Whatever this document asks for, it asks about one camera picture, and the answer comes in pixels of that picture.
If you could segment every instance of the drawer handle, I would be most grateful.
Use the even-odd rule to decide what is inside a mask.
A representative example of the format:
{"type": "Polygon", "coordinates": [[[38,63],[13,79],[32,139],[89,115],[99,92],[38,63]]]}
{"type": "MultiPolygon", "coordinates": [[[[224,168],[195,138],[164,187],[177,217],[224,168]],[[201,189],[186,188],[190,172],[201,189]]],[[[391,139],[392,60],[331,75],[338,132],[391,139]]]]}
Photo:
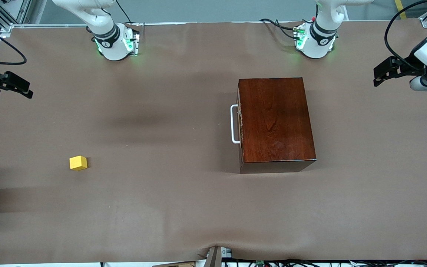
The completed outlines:
{"type": "Polygon", "coordinates": [[[230,107],[230,125],[232,126],[232,142],[234,144],[240,144],[240,141],[235,140],[235,132],[234,132],[234,108],[238,108],[238,104],[232,105],[230,107]]]}

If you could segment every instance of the white robot link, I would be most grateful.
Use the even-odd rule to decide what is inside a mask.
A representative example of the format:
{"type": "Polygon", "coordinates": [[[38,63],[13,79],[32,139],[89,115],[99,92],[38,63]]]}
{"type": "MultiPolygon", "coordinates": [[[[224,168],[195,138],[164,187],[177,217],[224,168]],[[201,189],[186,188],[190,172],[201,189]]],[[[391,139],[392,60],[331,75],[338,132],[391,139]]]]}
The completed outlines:
{"type": "Polygon", "coordinates": [[[95,37],[98,50],[109,60],[121,60],[135,49],[139,35],[122,23],[115,23],[105,10],[115,0],[52,0],[85,22],[95,37]]]}
{"type": "Polygon", "coordinates": [[[316,0],[317,16],[296,28],[296,49],[312,59],[331,51],[337,30],[345,18],[345,6],[359,6],[374,0],[316,0]]]}

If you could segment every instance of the wooden box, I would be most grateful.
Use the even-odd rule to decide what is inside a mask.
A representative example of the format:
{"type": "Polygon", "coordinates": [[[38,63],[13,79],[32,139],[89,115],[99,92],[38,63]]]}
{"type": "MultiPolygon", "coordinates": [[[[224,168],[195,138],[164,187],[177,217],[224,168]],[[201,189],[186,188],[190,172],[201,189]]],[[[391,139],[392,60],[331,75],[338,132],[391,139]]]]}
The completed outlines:
{"type": "Polygon", "coordinates": [[[297,172],[315,160],[302,78],[238,83],[240,173],[297,172]]]}

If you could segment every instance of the yellow stripe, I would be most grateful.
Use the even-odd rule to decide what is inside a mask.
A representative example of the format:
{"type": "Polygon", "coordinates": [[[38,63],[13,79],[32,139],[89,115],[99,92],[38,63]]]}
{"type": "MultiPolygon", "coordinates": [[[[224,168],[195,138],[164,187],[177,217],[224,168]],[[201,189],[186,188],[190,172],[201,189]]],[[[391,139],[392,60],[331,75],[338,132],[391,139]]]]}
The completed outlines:
{"type": "MultiPolygon", "coordinates": [[[[403,9],[403,3],[401,3],[401,0],[395,0],[395,4],[396,4],[396,8],[398,9],[398,11],[401,11],[403,9]]],[[[400,18],[402,20],[406,19],[406,14],[405,12],[402,12],[400,14],[400,18]]]]}

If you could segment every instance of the wooden top surface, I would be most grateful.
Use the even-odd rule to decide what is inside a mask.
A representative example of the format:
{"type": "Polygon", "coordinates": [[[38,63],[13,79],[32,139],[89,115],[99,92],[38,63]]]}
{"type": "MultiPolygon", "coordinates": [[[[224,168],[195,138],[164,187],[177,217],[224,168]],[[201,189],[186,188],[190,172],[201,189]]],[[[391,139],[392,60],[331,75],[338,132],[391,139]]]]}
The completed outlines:
{"type": "MultiPolygon", "coordinates": [[[[0,264],[188,261],[212,245],[253,260],[427,258],[427,92],[373,87],[387,25],[343,22],[324,59],[271,24],[146,26],[119,62],[84,27],[14,29],[27,64],[0,72],[34,98],[0,96],[0,264]],[[239,79],[295,76],[317,162],[238,174],[239,79]],[[77,155],[88,169],[69,169],[77,155]]],[[[398,20],[390,45],[405,55],[426,36],[398,20]]],[[[0,61],[19,60],[0,44],[0,61]]]]}
{"type": "Polygon", "coordinates": [[[315,159],[302,78],[241,79],[244,162],[315,159]]]}

